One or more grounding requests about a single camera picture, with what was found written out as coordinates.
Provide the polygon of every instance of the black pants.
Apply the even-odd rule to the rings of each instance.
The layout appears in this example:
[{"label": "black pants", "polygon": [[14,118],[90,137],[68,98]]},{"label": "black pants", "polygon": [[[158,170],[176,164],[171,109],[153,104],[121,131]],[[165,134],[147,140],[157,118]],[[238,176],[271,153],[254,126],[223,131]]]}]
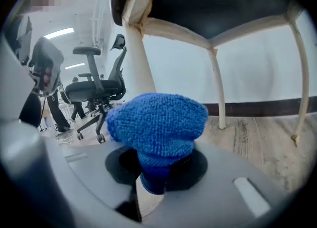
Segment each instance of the black pants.
[{"label": "black pants", "polygon": [[70,128],[68,121],[66,120],[61,110],[58,108],[57,90],[55,91],[53,96],[50,96],[47,98],[47,102],[48,102],[51,114],[53,116],[53,119],[55,120],[57,124],[57,130],[59,132],[64,132],[65,127]]},{"label": "black pants", "polygon": [[73,105],[74,105],[74,111],[73,111],[73,114],[71,115],[71,118],[75,119],[77,113],[81,118],[85,117],[85,113],[81,106],[81,102],[73,102]]}]

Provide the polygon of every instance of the white ceiling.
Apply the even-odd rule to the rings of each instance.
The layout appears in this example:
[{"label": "white ceiling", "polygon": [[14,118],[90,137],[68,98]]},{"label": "white ceiling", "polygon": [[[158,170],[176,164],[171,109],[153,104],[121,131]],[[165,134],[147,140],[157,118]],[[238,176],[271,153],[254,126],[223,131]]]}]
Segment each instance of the white ceiling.
[{"label": "white ceiling", "polygon": [[[100,45],[103,53],[96,57],[96,65],[99,74],[105,73],[106,55],[108,43],[111,37],[113,20],[110,11],[109,0],[59,0],[54,1],[52,6],[48,6],[43,11],[29,13],[32,22],[32,40],[31,40],[31,56],[32,50],[37,40],[49,33],[62,30],[65,28],[74,28],[74,33],[65,34],[50,39],[54,45],[62,51],[64,55],[64,63],[61,68],[61,80],[64,85],[71,83],[74,76],[79,73],[88,73],[88,62],[86,56],[73,55],[72,51],[77,46],[91,47],[93,45],[93,28],[92,18],[93,12],[100,11],[104,6],[103,20],[100,31]],[[67,66],[85,63],[84,66],[75,67],[65,70]]]}]

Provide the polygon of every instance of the dark baseboard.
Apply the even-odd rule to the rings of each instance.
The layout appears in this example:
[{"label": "dark baseboard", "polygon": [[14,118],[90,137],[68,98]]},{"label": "dark baseboard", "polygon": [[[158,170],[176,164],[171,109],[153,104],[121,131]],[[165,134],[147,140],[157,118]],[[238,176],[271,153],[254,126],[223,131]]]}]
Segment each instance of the dark baseboard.
[{"label": "dark baseboard", "polygon": [[[265,117],[298,114],[301,99],[264,102],[227,103],[226,116]],[[218,104],[204,104],[209,115],[219,116]],[[309,98],[308,113],[317,112],[317,96]]]}]

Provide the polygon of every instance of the wooden floor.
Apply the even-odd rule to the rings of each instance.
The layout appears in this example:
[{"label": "wooden floor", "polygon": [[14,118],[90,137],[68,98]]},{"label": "wooden floor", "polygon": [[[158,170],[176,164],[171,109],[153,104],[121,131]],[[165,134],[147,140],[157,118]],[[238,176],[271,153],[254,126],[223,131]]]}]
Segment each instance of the wooden floor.
[{"label": "wooden floor", "polygon": [[[76,129],[90,120],[81,120],[71,126],[72,133],[58,138],[60,146],[86,146],[99,144],[96,140],[96,124],[82,132],[84,139],[77,139]],[[297,146],[290,139],[297,116],[284,117],[227,117],[227,127],[218,127],[218,117],[210,116],[205,130],[197,142],[215,144],[221,149],[236,153],[261,169],[277,186],[286,192],[293,192],[305,183],[317,150],[317,114],[306,116],[300,142]],[[101,132],[106,141],[110,140],[104,123]],[[145,217],[163,196],[148,194],[137,180],[137,190],[141,215]]]}]

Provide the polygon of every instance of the white wall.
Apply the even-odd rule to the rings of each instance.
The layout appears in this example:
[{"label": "white wall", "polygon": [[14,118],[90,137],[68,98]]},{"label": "white wall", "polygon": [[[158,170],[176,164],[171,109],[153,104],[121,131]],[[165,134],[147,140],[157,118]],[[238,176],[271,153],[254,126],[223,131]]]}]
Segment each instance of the white wall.
[{"label": "white wall", "polygon": [[[317,35],[306,12],[301,14],[297,24],[309,61],[310,96],[317,96]],[[112,36],[117,33],[124,34],[123,28],[115,26]],[[145,35],[143,40],[157,92],[177,93],[201,103],[217,103],[212,66],[206,50],[160,37]],[[227,103],[301,96],[299,53],[288,26],[250,34],[217,48]],[[119,51],[109,52],[106,62],[108,74],[118,54]],[[127,94],[123,99],[129,100],[134,97],[128,88],[129,79],[133,76],[124,62],[123,78]]]}]

